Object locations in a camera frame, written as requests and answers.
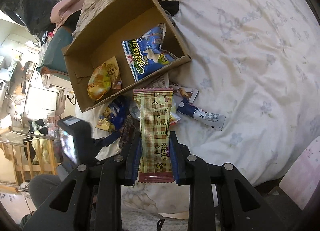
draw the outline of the yellow plaid snack wrapper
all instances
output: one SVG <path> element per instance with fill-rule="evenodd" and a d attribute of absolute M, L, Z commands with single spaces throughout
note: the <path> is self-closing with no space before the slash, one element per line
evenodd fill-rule
<path fill-rule="evenodd" d="M 142 157 L 140 172 L 172 172 L 169 152 L 170 110 L 173 89 L 135 89 L 140 107 Z"/>

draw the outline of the pink cloth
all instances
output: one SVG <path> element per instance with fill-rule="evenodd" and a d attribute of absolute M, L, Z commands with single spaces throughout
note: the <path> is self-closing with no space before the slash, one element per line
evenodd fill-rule
<path fill-rule="evenodd" d="M 52 8 L 50 20 L 57 25 L 55 32 L 70 15 L 82 9 L 83 2 L 84 0 L 62 0 Z"/>

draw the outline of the person's leg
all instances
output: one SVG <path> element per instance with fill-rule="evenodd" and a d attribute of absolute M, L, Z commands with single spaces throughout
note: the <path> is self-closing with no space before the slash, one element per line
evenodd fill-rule
<path fill-rule="evenodd" d="M 40 174 L 32 178 L 29 183 L 29 194 L 35 207 L 40 207 L 60 183 L 61 180 L 57 175 Z"/>

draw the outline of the floor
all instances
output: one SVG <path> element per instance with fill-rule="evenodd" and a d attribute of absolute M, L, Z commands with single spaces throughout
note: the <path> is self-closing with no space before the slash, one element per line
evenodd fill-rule
<path fill-rule="evenodd" d="M 21 219 L 36 210 L 33 202 L 22 195 L 0 193 L 0 202 L 10 214 L 14 222 L 20 224 Z"/>

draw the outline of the black strap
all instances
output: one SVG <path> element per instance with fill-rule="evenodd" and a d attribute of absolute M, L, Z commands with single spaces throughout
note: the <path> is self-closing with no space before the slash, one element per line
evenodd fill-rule
<path fill-rule="evenodd" d="M 69 95 L 67 95 L 67 98 L 69 99 L 70 103 L 75 105 L 77 102 L 76 96 L 73 96 L 72 98 L 69 97 Z"/>
<path fill-rule="evenodd" d="M 164 219 L 160 219 L 157 223 L 157 231 L 161 231 L 161 228 L 163 226 L 163 223 L 164 223 Z"/>

